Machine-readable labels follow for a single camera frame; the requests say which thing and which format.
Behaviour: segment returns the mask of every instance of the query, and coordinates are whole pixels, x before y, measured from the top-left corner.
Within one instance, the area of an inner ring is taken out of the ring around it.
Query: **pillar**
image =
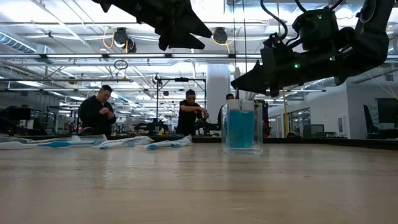
[[[207,110],[213,124],[217,123],[218,112],[226,103],[225,96],[230,93],[230,86],[228,64],[207,65]]]

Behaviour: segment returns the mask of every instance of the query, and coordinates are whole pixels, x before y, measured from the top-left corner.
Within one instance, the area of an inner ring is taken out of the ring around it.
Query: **clear plastic container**
[[[262,154],[262,105],[228,100],[222,111],[223,150],[228,154]]]

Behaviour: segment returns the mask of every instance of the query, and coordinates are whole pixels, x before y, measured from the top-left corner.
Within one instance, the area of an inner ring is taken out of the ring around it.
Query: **robotic arm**
[[[300,39],[287,45],[283,43],[286,34],[270,35],[261,49],[262,65],[257,61],[250,72],[232,81],[234,88],[275,97],[283,87],[321,78],[334,77],[336,85],[340,85],[348,77],[386,60],[389,45],[386,28],[395,0],[365,0],[356,15],[356,28],[341,30],[333,9],[342,0],[331,8],[311,11],[306,11],[298,0],[295,2],[303,10],[292,25]],[[267,11],[264,0],[261,4]],[[306,52],[292,50],[299,44]]]
[[[190,0],[93,0],[101,4],[104,12],[111,5],[126,11],[155,28],[160,35],[159,48],[204,49],[205,45],[192,36],[210,38],[212,33],[192,10]]]

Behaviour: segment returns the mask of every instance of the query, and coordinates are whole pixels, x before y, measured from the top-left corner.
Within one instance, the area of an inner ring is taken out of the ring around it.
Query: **person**
[[[111,125],[116,122],[113,108],[108,99],[112,94],[112,88],[104,85],[96,96],[85,100],[79,108],[79,118],[83,123],[83,129],[93,128],[93,134],[110,135]]]
[[[180,102],[180,111],[178,113],[177,134],[195,135],[196,119],[203,120],[208,118],[207,110],[195,103],[196,94],[193,90],[185,93],[186,100]]]
[[[226,98],[226,101],[232,100],[232,99],[234,99],[234,95],[233,95],[232,93],[228,93],[228,94],[225,96],[225,98]],[[220,111],[218,112],[218,118],[217,118],[218,126],[220,127],[220,129],[222,129],[222,128],[221,128],[221,114],[222,114],[222,112],[223,112],[223,106],[220,107]]]

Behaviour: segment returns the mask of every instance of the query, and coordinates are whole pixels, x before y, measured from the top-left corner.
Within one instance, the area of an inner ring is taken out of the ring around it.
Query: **wooden table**
[[[0,223],[398,223],[398,152],[264,148],[0,151]]]

